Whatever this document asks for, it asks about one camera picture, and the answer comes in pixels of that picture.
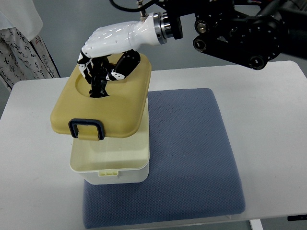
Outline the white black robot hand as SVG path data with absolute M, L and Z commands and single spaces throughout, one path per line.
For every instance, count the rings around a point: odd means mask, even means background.
M 79 70 L 88 83 L 94 77 L 103 81 L 123 80 L 138 66 L 140 46 L 159 46 L 172 36 L 166 13 L 150 13 L 143 21 L 100 27 L 81 48 Z

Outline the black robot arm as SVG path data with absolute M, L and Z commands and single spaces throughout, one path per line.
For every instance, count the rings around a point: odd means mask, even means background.
M 151 0 L 135 11 L 153 4 L 164 10 L 155 16 L 161 42 L 181 39 L 180 18 L 194 14 L 198 52 L 256 70 L 281 53 L 307 57 L 304 0 Z

